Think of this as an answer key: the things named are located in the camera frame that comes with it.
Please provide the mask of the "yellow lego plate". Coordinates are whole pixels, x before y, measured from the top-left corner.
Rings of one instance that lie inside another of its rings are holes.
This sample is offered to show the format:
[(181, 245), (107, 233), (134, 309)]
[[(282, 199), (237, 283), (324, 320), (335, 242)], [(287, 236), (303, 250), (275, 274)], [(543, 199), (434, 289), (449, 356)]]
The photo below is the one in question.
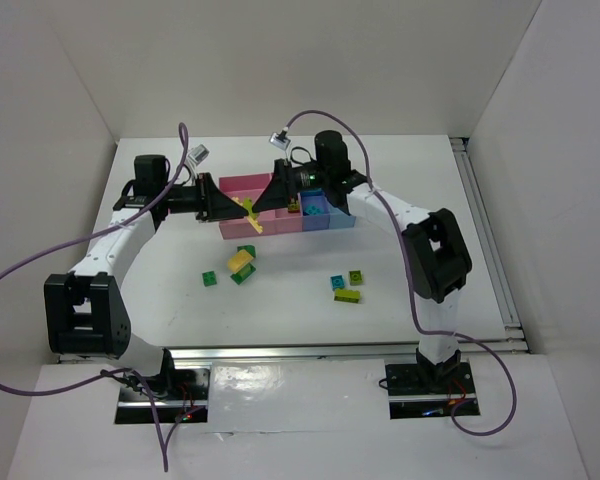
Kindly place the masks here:
[(246, 210), (247, 215), (245, 216), (245, 219), (257, 234), (262, 234), (264, 228), (258, 221), (258, 214), (253, 211), (253, 201), (249, 197), (244, 197), (243, 199), (233, 197), (232, 200)]

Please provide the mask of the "cyan lego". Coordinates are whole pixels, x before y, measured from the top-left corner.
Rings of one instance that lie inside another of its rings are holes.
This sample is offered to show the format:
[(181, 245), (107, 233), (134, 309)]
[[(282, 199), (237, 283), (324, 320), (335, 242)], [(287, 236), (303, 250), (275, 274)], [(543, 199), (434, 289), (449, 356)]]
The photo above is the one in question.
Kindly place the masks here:
[(305, 216), (319, 216), (319, 215), (324, 215), (324, 214), (325, 214), (324, 209), (320, 205), (317, 205), (317, 204), (309, 204), (304, 209)]

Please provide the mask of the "yellow lego brick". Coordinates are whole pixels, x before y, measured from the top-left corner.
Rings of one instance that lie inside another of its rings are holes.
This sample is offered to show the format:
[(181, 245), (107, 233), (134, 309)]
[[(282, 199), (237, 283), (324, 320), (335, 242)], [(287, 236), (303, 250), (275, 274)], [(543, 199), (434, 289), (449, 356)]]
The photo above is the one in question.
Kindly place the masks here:
[(227, 267), (232, 273), (238, 273), (253, 260), (254, 257), (247, 250), (241, 249), (227, 261)]

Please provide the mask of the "lime lego stack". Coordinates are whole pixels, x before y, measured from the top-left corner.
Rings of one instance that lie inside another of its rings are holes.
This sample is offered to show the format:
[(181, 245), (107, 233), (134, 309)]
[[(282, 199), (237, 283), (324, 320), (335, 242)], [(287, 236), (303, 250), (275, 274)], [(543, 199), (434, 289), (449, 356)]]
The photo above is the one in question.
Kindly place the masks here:
[(287, 212), (288, 213), (300, 213), (301, 212), (301, 205), (300, 205), (300, 199), (296, 198), (294, 200), (292, 200), (288, 206), (287, 206)]

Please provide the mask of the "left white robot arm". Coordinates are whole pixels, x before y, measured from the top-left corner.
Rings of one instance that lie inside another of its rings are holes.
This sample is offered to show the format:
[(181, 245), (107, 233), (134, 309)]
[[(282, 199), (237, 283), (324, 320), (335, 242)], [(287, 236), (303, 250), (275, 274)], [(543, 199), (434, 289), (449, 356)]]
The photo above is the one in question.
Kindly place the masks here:
[(118, 368), (138, 372), (164, 396), (180, 381), (166, 348), (132, 332), (121, 286), (134, 260), (171, 214), (192, 213), (202, 222), (240, 219), (247, 210), (221, 192), (208, 173), (189, 186), (170, 179), (163, 155), (140, 155), (134, 177), (113, 207), (104, 235), (65, 274), (44, 283), (47, 334), (52, 352), (103, 357)]

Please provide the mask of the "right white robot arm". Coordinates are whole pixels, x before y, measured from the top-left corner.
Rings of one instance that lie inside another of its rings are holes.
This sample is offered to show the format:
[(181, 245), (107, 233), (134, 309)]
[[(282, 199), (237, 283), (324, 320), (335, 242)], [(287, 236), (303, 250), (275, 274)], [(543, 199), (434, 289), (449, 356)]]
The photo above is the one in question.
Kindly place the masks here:
[(348, 147), (337, 131), (318, 133), (314, 148), (315, 157), (308, 162), (275, 160), (254, 211), (281, 208), (299, 193), (319, 189), (343, 213), (396, 235), (419, 334), (419, 375), (430, 385), (447, 380), (460, 363), (455, 335), (459, 294), (472, 270), (456, 217), (448, 209), (429, 211), (382, 191), (368, 173), (352, 167)]

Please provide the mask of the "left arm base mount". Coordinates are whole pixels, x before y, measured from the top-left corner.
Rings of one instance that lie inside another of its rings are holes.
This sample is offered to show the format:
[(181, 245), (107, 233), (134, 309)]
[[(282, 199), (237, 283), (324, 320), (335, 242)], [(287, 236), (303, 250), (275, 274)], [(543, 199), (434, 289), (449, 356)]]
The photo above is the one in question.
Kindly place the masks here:
[(172, 359), (166, 358), (157, 375), (145, 377), (146, 384), (131, 372), (116, 374), (115, 378), (121, 384), (114, 417), (117, 425), (154, 422), (149, 392), (161, 424), (208, 420), (211, 369), (207, 366), (177, 368)]

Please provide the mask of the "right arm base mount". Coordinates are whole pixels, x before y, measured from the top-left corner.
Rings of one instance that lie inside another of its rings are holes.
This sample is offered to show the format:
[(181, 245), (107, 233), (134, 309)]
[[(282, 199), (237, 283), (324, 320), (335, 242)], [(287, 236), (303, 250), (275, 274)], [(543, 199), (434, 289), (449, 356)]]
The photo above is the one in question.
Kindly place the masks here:
[(468, 362), (434, 386), (425, 383), (415, 364), (386, 364), (378, 386), (387, 392), (391, 420), (449, 417), (454, 407), (456, 416), (480, 415)]

